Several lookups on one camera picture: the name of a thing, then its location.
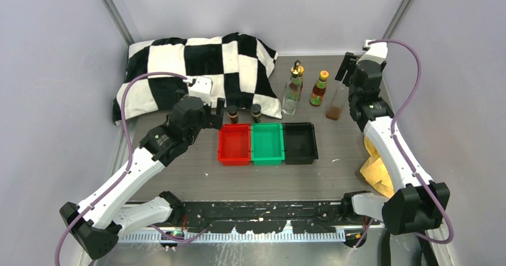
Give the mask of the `yellow cap chili sauce bottle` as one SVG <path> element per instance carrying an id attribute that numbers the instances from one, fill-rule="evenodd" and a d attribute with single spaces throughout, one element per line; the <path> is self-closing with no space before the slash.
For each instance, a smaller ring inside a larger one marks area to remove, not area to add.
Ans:
<path id="1" fill-rule="evenodd" d="M 320 106 L 323 103 L 323 99 L 326 93 L 327 81 L 329 78 L 329 72 L 326 70 L 322 70 L 320 72 L 319 78 L 316 81 L 310 97 L 310 104 L 312 106 Z"/>

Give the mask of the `brown sauce glass bottle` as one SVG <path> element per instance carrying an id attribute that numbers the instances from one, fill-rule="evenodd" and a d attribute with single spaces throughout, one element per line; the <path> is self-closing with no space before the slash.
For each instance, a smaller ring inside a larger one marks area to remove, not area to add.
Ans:
<path id="1" fill-rule="evenodd" d="M 330 120 L 338 120 L 348 104 L 348 88 L 344 83 L 338 82 L 336 91 L 332 97 L 329 108 L 326 111 L 326 118 Z"/>

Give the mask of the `clear glass oil bottle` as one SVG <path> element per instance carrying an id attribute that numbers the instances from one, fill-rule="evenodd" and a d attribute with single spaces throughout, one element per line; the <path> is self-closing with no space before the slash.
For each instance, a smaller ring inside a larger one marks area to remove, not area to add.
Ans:
<path id="1" fill-rule="evenodd" d="M 291 67 L 291 77 L 289 81 L 287 81 L 285 85 L 283 101 L 282 101 L 282 112 L 286 115 L 293 115 L 297 108 L 298 96 L 299 96 L 299 87 L 300 82 L 298 80 L 298 71 L 297 67 L 301 65 L 299 60 L 294 62 L 294 65 Z"/>

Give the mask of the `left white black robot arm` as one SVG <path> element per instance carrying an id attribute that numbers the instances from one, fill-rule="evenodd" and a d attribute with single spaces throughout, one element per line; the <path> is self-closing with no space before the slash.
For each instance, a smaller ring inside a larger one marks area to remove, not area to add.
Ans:
<path id="1" fill-rule="evenodd" d="M 200 98 L 183 96 L 166 121 L 146 134 L 127 163 L 97 191 L 60 208 L 71 235 L 92 260 L 104 257 L 121 238 L 143 227 L 162 222 L 175 227 L 182 222 L 183 203 L 169 191 L 127 210 L 123 206 L 142 185 L 185 153 L 202 129 L 221 129 L 225 102 L 218 98 L 212 113 L 211 106 Z"/>

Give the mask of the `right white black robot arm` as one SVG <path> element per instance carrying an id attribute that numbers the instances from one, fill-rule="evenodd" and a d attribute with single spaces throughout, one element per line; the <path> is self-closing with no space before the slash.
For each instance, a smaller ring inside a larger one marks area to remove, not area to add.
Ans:
<path id="1" fill-rule="evenodd" d="M 391 198 L 367 191 L 346 193 L 341 201 L 341 218 L 357 224 L 364 216 L 384 223 L 391 234 L 422 233 L 439 227 L 450 191 L 435 183 L 414 158 L 393 121 L 394 113 L 380 97 L 382 71 L 386 61 L 346 53 L 336 80 L 348 87 L 350 116 L 381 157 L 394 188 Z"/>

